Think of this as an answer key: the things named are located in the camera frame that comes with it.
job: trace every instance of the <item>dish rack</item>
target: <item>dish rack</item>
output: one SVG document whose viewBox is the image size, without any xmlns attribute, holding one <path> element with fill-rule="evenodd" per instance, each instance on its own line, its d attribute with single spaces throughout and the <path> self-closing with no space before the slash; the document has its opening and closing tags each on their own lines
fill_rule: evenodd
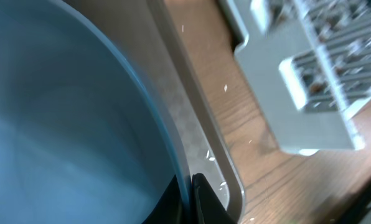
<svg viewBox="0 0 371 224">
<path fill-rule="evenodd" d="M 365 147 L 352 117 L 371 100 L 371 1 L 222 0 L 234 55 L 281 150 Z"/>
</svg>

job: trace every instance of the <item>table top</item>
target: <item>table top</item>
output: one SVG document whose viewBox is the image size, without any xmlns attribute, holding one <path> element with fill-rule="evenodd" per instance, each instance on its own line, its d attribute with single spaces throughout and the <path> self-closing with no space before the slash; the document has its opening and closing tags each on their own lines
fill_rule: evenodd
<svg viewBox="0 0 371 224">
<path fill-rule="evenodd" d="M 166 5 L 245 187 L 242 223 L 336 220 L 371 177 L 371 102 L 354 117 L 367 142 L 364 150 L 287 155 L 233 59 L 234 38 L 217 2 Z"/>
</svg>

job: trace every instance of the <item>wooden table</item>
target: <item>wooden table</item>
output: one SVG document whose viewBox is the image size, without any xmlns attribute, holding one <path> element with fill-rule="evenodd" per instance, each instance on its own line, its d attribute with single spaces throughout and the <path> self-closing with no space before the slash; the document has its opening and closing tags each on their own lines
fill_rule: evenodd
<svg viewBox="0 0 371 224">
<path fill-rule="evenodd" d="M 371 102 L 354 118 L 367 141 L 363 151 L 287 155 L 233 59 L 233 38 L 217 3 L 166 4 L 242 178 L 242 223 L 332 223 L 371 176 Z"/>
</svg>

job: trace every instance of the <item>metal tray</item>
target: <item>metal tray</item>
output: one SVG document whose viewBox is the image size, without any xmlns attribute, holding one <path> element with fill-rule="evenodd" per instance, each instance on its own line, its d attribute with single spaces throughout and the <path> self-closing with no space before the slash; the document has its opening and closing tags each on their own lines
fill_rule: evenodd
<svg viewBox="0 0 371 224">
<path fill-rule="evenodd" d="M 241 180 L 164 2 L 66 2 L 151 79 L 179 130 L 191 175 L 203 173 L 229 215 L 239 222 L 245 204 Z"/>
</svg>

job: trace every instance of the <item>blue bowl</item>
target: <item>blue bowl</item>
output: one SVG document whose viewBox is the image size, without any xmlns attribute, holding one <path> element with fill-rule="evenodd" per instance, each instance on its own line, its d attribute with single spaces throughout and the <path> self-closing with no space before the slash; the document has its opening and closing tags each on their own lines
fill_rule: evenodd
<svg viewBox="0 0 371 224">
<path fill-rule="evenodd" d="M 65 3 L 0 1 L 0 224 L 141 223 L 174 175 L 189 209 L 146 77 Z"/>
</svg>

